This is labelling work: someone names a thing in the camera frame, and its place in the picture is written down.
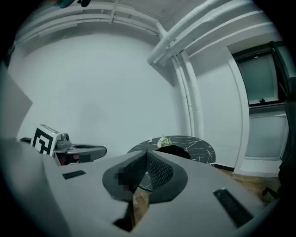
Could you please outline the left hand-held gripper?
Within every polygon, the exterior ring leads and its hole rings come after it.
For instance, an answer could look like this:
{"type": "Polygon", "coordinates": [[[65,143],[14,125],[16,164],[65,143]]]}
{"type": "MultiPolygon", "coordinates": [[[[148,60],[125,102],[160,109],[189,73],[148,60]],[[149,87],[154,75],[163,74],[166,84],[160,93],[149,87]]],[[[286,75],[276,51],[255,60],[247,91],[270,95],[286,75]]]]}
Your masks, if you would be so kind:
{"type": "Polygon", "coordinates": [[[58,166],[93,162],[107,153],[104,146],[72,144],[67,133],[60,133],[47,125],[38,125],[31,146],[39,153],[53,157],[58,166]]]}

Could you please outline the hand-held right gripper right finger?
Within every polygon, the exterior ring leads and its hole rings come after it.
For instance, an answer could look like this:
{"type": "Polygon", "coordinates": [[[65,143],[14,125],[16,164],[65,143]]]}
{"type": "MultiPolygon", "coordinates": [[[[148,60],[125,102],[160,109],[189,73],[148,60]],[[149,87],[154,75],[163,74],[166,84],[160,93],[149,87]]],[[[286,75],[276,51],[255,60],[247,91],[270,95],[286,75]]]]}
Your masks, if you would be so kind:
{"type": "Polygon", "coordinates": [[[249,237],[271,213],[274,204],[264,203],[250,190],[222,171],[178,156],[154,152],[181,166],[188,175],[182,192],[172,201],[150,204],[148,211],[133,229],[138,237],[249,237]],[[253,216],[238,228],[214,196],[227,189],[253,216]]]}

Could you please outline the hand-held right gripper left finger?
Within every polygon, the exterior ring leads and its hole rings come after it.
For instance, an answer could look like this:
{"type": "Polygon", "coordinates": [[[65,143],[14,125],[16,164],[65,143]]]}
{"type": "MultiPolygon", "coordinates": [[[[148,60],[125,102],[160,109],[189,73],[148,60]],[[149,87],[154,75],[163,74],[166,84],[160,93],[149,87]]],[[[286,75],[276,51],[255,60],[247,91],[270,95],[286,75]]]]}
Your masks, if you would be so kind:
{"type": "Polygon", "coordinates": [[[60,167],[59,202],[71,237],[148,237],[133,220],[133,194],[146,172],[147,153],[60,167]]]}

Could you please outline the black cloth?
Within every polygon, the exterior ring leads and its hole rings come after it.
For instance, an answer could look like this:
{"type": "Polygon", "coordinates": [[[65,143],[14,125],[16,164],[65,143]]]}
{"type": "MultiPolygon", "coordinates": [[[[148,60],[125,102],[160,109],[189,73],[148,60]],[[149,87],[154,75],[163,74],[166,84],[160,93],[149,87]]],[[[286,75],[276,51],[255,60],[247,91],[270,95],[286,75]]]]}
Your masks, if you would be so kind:
{"type": "Polygon", "coordinates": [[[164,146],[157,149],[158,152],[163,152],[175,156],[179,156],[185,159],[191,159],[190,154],[185,151],[183,148],[176,146],[176,145],[170,145],[170,146],[164,146]]]}

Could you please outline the pink artificial flower bouquet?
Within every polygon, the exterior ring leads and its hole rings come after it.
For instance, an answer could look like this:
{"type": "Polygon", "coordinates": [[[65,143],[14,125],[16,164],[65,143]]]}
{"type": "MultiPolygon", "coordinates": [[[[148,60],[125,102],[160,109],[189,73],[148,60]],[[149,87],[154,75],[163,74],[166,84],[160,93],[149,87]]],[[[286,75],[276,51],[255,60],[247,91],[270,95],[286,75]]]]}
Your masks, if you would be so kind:
{"type": "Polygon", "coordinates": [[[158,148],[166,147],[166,146],[171,146],[171,145],[172,145],[172,142],[171,142],[170,137],[162,136],[162,137],[158,140],[158,142],[157,142],[157,147],[158,147],[158,148]]]}

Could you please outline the white insulated ceiling pipe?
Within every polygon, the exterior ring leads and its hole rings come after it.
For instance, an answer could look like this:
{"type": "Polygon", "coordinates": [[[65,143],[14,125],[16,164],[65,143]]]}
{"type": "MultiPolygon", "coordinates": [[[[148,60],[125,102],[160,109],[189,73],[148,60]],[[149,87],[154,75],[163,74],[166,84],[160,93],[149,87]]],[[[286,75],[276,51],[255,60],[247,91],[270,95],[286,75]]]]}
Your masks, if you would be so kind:
{"type": "Polygon", "coordinates": [[[156,47],[152,50],[147,58],[147,63],[152,64],[155,59],[165,51],[166,47],[188,26],[190,26],[195,19],[203,17],[205,14],[214,10],[221,5],[228,2],[228,0],[206,0],[203,4],[194,8],[191,12],[185,15],[176,25],[174,25],[160,40],[156,47]]]}

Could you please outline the frosted glass window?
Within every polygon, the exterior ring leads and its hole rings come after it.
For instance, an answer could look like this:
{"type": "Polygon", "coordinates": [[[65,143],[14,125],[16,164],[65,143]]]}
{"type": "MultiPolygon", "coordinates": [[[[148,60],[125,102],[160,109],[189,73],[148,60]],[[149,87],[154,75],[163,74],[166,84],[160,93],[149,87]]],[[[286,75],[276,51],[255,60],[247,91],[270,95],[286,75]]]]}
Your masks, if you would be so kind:
{"type": "Polygon", "coordinates": [[[249,110],[246,159],[281,160],[289,125],[285,101],[296,67],[283,41],[258,45],[250,42],[228,46],[244,82],[249,110]]]}

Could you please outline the teal headband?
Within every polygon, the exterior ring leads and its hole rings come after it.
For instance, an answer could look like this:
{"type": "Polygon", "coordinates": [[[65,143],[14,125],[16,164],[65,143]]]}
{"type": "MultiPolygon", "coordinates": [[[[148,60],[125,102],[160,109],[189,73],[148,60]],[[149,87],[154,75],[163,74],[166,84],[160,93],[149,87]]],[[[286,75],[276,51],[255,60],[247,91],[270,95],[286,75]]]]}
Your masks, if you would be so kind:
{"type": "Polygon", "coordinates": [[[71,5],[75,0],[54,0],[53,5],[59,8],[66,8],[71,5]]]}

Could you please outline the thick white wall pipe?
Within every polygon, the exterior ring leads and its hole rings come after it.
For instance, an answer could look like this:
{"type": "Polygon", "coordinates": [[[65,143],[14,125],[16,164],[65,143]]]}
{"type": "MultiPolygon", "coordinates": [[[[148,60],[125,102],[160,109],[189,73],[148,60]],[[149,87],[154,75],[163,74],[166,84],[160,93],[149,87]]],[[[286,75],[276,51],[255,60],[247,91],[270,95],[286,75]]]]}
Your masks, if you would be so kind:
{"type": "Polygon", "coordinates": [[[195,111],[197,116],[197,134],[200,139],[204,139],[204,118],[198,81],[188,54],[185,51],[182,51],[181,55],[192,85],[193,98],[195,100],[195,111]]]}

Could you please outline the thin white wall pipe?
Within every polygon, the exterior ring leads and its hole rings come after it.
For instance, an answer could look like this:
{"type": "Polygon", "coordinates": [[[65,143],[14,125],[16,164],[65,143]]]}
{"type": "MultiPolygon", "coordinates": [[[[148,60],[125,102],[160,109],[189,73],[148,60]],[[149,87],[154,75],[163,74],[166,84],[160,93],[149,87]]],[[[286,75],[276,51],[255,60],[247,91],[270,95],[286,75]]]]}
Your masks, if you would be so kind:
{"type": "Polygon", "coordinates": [[[190,115],[188,110],[188,102],[185,92],[185,87],[183,84],[183,77],[180,72],[179,65],[177,63],[177,60],[175,57],[172,58],[172,62],[175,68],[176,76],[178,79],[180,94],[181,94],[181,101],[182,101],[182,107],[183,107],[183,114],[184,114],[184,120],[185,120],[185,129],[186,129],[186,135],[191,135],[191,123],[190,123],[190,115]]]}
{"type": "Polygon", "coordinates": [[[183,67],[181,65],[181,61],[178,58],[176,58],[176,60],[177,60],[177,64],[180,69],[181,76],[182,76],[182,81],[183,81],[183,85],[184,85],[184,89],[185,89],[185,95],[186,95],[186,99],[187,99],[187,105],[188,105],[188,111],[189,111],[189,117],[190,117],[191,136],[194,137],[195,136],[195,126],[194,126],[193,109],[192,109],[192,104],[191,104],[191,97],[190,97],[190,93],[189,93],[189,88],[188,88],[188,84],[186,81],[183,67]]]}

